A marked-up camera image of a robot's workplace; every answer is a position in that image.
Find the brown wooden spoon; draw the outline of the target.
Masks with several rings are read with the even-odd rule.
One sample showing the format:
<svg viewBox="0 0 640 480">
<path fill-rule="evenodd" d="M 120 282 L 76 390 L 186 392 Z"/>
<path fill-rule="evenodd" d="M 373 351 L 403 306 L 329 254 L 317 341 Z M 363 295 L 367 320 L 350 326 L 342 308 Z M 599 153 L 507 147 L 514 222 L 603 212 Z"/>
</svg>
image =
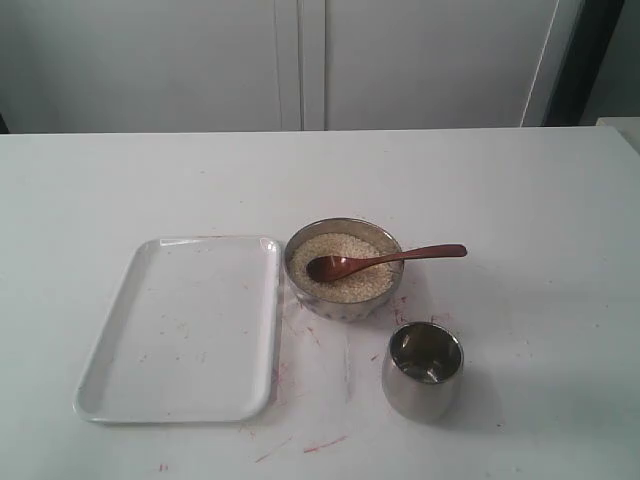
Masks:
<svg viewBox="0 0 640 480">
<path fill-rule="evenodd" d="M 306 273 L 316 282 L 330 283 L 381 264 L 405 260 L 462 258 L 467 254 L 468 251 L 464 245 L 443 244 L 371 258 L 351 258 L 330 255 L 312 259 L 306 266 Z"/>
</svg>

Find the steel bowl with rice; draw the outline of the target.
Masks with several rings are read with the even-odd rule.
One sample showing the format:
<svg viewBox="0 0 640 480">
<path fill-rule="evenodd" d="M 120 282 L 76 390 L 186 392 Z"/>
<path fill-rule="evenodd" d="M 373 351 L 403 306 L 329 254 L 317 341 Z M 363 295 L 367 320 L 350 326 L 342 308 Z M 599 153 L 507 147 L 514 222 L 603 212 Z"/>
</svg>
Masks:
<svg viewBox="0 0 640 480">
<path fill-rule="evenodd" d="M 360 321 L 396 292 L 403 262 L 365 269 L 329 283 L 312 280 L 307 264 L 325 255 L 353 258 L 398 253 L 400 245 L 383 228 L 360 219 L 329 218 L 298 230 L 285 248 L 285 272 L 300 303 L 314 314 L 342 322 Z"/>
</svg>

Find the stainless steel cup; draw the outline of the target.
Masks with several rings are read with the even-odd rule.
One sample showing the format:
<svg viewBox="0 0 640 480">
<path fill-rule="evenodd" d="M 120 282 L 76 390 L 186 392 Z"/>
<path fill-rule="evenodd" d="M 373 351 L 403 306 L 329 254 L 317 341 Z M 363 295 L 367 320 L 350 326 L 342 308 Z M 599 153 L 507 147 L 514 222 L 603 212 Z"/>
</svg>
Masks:
<svg viewBox="0 0 640 480">
<path fill-rule="evenodd" d="M 444 327 L 411 322 L 387 344 L 381 383 L 389 405 L 420 423 L 440 420 L 455 403 L 464 371 L 464 350 Z"/>
</svg>

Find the white rectangular plastic tray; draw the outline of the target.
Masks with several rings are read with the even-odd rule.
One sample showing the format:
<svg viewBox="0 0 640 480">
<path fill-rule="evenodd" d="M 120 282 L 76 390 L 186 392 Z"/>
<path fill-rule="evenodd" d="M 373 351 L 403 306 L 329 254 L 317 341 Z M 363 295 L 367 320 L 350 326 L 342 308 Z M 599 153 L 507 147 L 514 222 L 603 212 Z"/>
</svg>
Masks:
<svg viewBox="0 0 640 480">
<path fill-rule="evenodd" d="M 128 265 L 74 399 L 101 424 L 234 423 L 267 405 L 281 249 L 264 236 L 154 239 Z"/>
</svg>

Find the white cabinet behind table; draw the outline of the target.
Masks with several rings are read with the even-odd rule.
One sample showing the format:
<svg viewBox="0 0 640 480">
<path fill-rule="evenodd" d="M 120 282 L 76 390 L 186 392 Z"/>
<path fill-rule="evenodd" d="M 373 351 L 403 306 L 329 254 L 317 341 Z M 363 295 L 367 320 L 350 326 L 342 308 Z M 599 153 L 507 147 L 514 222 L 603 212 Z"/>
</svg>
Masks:
<svg viewBox="0 0 640 480">
<path fill-rule="evenodd" d="M 538 126 L 579 1 L 5 1 L 13 133 Z"/>
</svg>

